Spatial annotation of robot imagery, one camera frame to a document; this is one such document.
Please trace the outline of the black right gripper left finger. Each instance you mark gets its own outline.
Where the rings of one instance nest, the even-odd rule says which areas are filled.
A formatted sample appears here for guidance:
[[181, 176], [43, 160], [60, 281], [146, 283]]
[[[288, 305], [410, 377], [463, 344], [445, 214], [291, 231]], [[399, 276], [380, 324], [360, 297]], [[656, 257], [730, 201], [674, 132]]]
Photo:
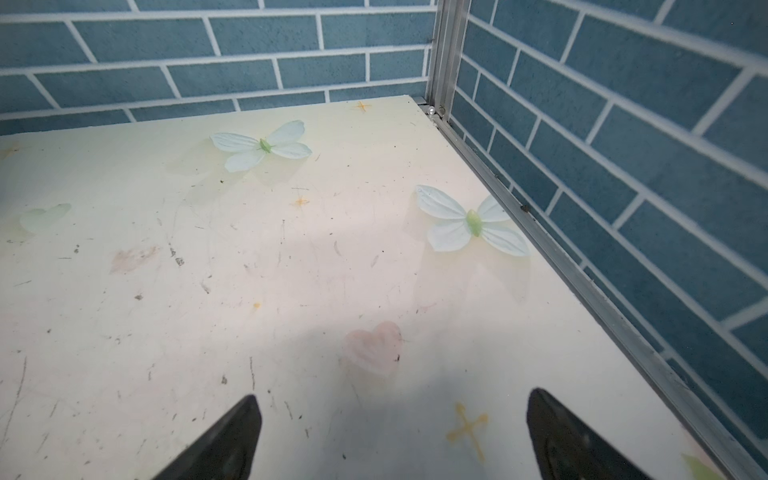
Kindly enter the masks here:
[[154, 480], [249, 479], [261, 427], [257, 399], [246, 395]]

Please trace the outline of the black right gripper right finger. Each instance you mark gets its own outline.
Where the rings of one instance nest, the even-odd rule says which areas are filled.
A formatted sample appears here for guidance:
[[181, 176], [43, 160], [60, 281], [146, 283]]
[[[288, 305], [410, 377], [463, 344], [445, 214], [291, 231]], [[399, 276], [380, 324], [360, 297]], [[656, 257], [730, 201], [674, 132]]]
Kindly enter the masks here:
[[542, 388], [528, 398], [526, 421], [544, 480], [650, 477]]

